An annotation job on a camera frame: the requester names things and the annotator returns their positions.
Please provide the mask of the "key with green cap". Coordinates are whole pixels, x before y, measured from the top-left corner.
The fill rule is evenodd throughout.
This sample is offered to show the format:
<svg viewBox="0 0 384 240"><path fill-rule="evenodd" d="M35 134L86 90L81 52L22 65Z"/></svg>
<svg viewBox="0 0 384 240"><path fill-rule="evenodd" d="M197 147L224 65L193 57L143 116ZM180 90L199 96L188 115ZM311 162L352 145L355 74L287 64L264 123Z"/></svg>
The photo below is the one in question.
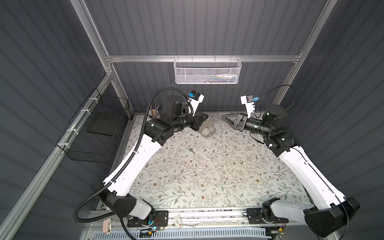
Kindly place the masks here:
<svg viewBox="0 0 384 240"><path fill-rule="evenodd" d="M194 152L193 148L189 148L189 149L186 149L186 150L184 151L184 154L185 154L185 155L188 155L188 154L195 154L195 152Z"/></svg>

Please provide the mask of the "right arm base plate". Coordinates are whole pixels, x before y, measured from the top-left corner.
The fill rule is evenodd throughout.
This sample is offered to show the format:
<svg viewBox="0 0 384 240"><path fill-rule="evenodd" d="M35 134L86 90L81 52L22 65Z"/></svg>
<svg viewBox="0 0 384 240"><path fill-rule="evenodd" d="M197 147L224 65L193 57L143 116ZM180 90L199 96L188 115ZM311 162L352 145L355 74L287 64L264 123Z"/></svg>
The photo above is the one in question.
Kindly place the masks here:
<svg viewBox="0 0 384 240"><path fill-rule="evenodd" d="M273 215L273 213L264 208L247 208L244 212L244 216L247 217L249 224L287 224L289 222L286 218L277 218Z"/></svg>

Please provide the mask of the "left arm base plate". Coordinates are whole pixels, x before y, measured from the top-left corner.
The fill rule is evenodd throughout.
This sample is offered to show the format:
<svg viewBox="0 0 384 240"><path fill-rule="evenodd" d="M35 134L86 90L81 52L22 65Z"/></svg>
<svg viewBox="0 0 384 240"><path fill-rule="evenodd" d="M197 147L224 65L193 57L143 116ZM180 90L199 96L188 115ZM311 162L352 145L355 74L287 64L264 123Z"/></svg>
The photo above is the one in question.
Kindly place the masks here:
<svg viewBox="0 0 384 240"><path fill-rule="evenodd" d="M145 219L137 217L128 217L128 228L139 227L166 227L169 220L169 211L155 210Z"/></svg>

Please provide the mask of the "silver metal key holder plate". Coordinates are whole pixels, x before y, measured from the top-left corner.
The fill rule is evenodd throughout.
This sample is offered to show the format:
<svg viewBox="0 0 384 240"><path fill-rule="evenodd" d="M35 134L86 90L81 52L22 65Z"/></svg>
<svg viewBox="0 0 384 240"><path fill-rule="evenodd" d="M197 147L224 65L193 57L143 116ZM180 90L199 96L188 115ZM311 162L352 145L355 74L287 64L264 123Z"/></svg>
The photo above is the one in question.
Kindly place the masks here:
<svg viewBox="0 0 384 240"><path fill-rule="evenodd" d="M211 119L203 122L198 133L204 138L211 138L216 134L217 130Z"/></svg>

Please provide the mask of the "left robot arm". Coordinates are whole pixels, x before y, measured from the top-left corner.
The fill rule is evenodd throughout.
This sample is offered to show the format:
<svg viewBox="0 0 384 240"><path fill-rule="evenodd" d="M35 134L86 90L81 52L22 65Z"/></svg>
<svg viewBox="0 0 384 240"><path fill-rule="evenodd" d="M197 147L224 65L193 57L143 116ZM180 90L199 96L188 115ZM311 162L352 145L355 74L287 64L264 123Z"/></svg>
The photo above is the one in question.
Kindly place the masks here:
<svg viewBox="0 0 384 240"><path fill-rule="evenodd" d="M151 225L155 209L144 200L130 195L129 191L136 177L148 160L171 138L175 132L184 128L198 131L208 115L198 112L197 108L204 100L204 95L191 91L188 102L177 101L171 97L167 107L158 111L152 119L145 122L144 135L131 150L130 160L127 155L119 166L103 181L111 185L99 196L102 202L119 218L136 217Z"/></svg>

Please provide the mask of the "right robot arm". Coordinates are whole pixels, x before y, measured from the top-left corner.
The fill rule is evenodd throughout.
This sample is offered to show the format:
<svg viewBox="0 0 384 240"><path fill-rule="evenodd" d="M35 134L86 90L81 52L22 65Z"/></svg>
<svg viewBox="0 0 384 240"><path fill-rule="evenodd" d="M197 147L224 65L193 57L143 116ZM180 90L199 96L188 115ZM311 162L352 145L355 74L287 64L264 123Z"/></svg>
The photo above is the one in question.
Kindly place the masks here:
<svg viewBox="0 0 384 240"><path fill-rule="evenodd" d="M251 116L252 104L246 114L222 116L234 130L248 131L263 137L262 144L285 163L295 174L310 197L310 204L294 204L274 197L263 203L261 216L266 223L288 219L305 224L318 237L326 238L342 227L349 228L350 220L360 209L359 202L347 198L322 174L305 153L294 136L285 130L287 111L280 105L270 105L261 119Z"/></svg>

